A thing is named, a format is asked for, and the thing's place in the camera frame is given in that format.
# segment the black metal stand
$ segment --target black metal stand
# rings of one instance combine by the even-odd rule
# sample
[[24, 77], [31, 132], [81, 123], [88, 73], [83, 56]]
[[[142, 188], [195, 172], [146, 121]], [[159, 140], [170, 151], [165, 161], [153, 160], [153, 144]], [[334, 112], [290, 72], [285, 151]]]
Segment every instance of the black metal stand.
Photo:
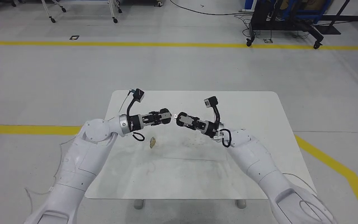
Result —
[[343, 6], [341, 7], [341, 9], [337, 12], [337, 14], [335, 15], [334, 19], [332, 20], [331, 24], [329, 24], [328, 26], [320, 26], [320, 25], [315, 25], [314, 27], [321, 33], [321, 34], [325, 34], [325, 35], [340, 35], [341, 33], [333, 26], [335, 24], [335, 22], [338, 20], [338, 18], [340, 17], [341, 13], [343, 12], [343, 10], [346, 8], [346, 6], [348, 5], [350, 0], [346, 0], [343, 4]]
[[279, 13], [280, 7], [283, 3], [283, 0], [277, 0], [275, 8], [272, 11], [272, 16], [269, 21], [267, 21], [267, 16], [271, 12], [271, 2], [269, 1], [257, 1], [255, 11], [252, 15], [251, 22], [249, 24], [249, 34], [250, 39], [247, 38], [246, 45], [251, 46], [255, 40], [254, 30], [287, 30], [287, 31], [303, 31], [310, 33], [315, 39], [316, 42], [313, 45], [314, 49], [318, 49], [322, 44], [323, 40], [322, 34], [320, 34], [315, 28], [311, 27], [311, 24], [305, 22], [304, 20], [297, 19], [296, 13], [299, 9], [299, 6], [302, 3], [302, 0], [297, 0], [295, 6], [290, 12], [290, 17], [287, 20], [276, 21], [276, 17]]

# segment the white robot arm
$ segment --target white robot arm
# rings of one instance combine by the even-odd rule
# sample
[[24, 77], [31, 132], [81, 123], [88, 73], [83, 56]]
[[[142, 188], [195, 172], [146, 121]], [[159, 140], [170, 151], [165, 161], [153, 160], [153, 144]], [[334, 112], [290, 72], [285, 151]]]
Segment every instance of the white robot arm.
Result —
[[200, 130], [227, 148], [240, 169], [254, 180], [267, 195], [272, 213], [280, 224], [336, 223], [326, 206], [313, 194], [291, 183], [276, 167], [268, 150], [244, 129], [229, 131], [220, 123], [216, 97], [204, 100], [214, 109], [215, 122], [202, 121], [179, 113], [177, 124]]
[[124, 137], [145, 126], [171, 121], [167, 109], [130, 116], [133, 103], [140, 102], [144, 97], [140, 89], [132, 90], [132, 93], [133, 100], [126, 115], [108, 121], [95, 119], [84, 124], [65, 154], [59, 177], [46, 202], [26, 219], [25, 224], [76, 224], [77, 210], [84, 193], [102, 170], [118, 135]]

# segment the tabletop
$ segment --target tabletop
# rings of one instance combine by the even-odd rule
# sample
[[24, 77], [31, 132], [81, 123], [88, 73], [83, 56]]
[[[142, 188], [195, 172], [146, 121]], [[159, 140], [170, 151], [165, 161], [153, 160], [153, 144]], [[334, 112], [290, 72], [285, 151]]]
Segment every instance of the tabletop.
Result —
[[[116, 116], [128, 90], [112, 94], [105, 119]], [[270, 151], [282, 172], [295, 174], [314, 188], [279, 97], [274, 92], [145, 91], [130, 115], [167, 108], [214, 121], [204, 99], [216, 96], [226, 128], [246, 128]], [[121, 114], [131, 101], [126, 100]], [[226, 149], [198, 130], [179, 127], [175, 120], [139, 131], [144, 142], [131, 134], [118, 137], [109, 157], [86, 191], [92, 199], [266, 199], [260, 187], [235, 164]], [[150, 148], [150, 139], [156, 144]], [[294, 184], [311, 191], [301, 180]]]

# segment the gray floor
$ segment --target gray floor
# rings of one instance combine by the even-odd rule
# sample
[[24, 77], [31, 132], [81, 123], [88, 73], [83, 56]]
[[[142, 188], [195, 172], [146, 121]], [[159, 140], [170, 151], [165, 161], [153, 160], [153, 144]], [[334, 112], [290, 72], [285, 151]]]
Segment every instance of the gray floor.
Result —
[[[196, 10], [236, 12], [227, 0], [177, 1]], [[143, 41], [245, 43], [245, 26], [232, 16], [205, 16], [175, 7], [123, 6], [110, 18], [105, 2], [66, 2], [67, 13], [49, 4], [0, 5], [0, 41]], [[358, 24], [341, 24], [326, 45], [356, 45]], [[274, 44], [311, 45], [273, 32]], [[261, 32], [263, 43], [270, 32]], [[111, 93], [144, 90], [275, 91], [295, 134], [358, 172], [358, 51], [0, 45], [0, 124], [81, 125], [103, 118]], [[24, 187], [45, 192], [66, 136], [0, 136], [0, 219], [21, 223], [30, 213]], [[346, 179], [302, 151], [320, 198], [339, 223], [358, 219], [358, 201]], [[34, 196], [37, 208], [45, 196]], [[276, 223], [266, 200], [149, 200], [142, 211], [127, 200], [84, 199], [78, 223]]]

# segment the floor tape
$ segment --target floor tape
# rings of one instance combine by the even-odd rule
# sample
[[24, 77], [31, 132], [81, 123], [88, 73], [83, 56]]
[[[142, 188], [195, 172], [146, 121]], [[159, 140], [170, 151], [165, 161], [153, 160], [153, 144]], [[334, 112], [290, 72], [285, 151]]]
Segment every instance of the floor tape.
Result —
[[[81, 126], [40, 126], [40, 125], [0, 125], [0, 134], [39, 134], [39, 135], [61, 135], [71, 136], [79, 132]], [[334, 160], [318, 148], [312, 146], [299, 136], [295, 136], [298, 146], [310, 153], [342, 176], [351, 186], [358, 199], [358, 176], [349, 168]]]
[[351, 186], [354, 194], [356, 195], [356, 198], [358, 199], [358, 176], [355, 174], [355, 172], [353, 172], [340, 162], [334, 160], [331, 156], [325, 154], [318, 148], [312, 146], [310, 143], [306, 142], [299, 136], [295, 135], [295, 137], [297, 144], [301, 149], [310, 153], [313, 157], [320, 160], [321, 162], [329, 166], [331, 169], [344, 176], [347, 179], [349, 185]]
[[[170, 47], [170, 48], [256, 48], [314, 50], [312, 45], [294, 44], [246, 44], [235, 43], [167, 43], [167, 42], [80, 42], [80, 41], [0, 41], [9, 46], [116, 46], [116, 47]], [[321, 46], [319, 50], [358, 50], [358, 46]]]

